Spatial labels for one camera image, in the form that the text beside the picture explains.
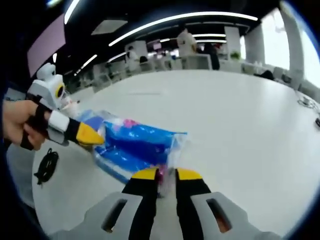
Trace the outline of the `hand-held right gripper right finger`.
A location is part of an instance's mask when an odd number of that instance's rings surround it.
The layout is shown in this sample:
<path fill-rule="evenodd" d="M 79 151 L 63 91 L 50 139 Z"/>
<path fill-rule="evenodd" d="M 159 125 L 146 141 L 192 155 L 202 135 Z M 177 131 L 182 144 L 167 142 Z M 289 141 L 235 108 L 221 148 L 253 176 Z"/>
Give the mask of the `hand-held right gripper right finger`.
<path fill-rule="evenodd" d="M 185 240 L 247 238 L 247 213 L 222 193 L 210 191 L 196 171 L 176 169 L 176 199 Z"/>

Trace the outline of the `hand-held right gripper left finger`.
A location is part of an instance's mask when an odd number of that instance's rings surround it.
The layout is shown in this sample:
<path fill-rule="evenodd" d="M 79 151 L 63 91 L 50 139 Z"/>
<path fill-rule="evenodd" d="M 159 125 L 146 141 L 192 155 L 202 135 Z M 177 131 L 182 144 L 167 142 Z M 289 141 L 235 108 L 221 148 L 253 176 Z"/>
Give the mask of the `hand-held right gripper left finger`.
<path fill-rule="evenodd" d="M 133 174 L 107 213 L 101 229 L 109 240 L 149 240 L 156 216 L 159 169 Z"/>

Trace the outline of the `person's left hand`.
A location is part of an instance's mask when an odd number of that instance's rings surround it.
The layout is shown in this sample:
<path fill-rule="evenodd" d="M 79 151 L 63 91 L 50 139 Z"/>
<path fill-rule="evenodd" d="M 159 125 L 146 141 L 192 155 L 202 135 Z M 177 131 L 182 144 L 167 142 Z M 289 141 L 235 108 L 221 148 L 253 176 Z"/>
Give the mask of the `person's left hand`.
<path fill-rule="evenodd" d="M 3 137 L 15 145 L 21 145 L 23 133 L 27 133 L 28 141 L 38 151 L 45 142 L 45 134 L 27 124 L 29 117 L 36 114 L 38 105 L 31 100 L 3 101 L 2 125 Z"/>

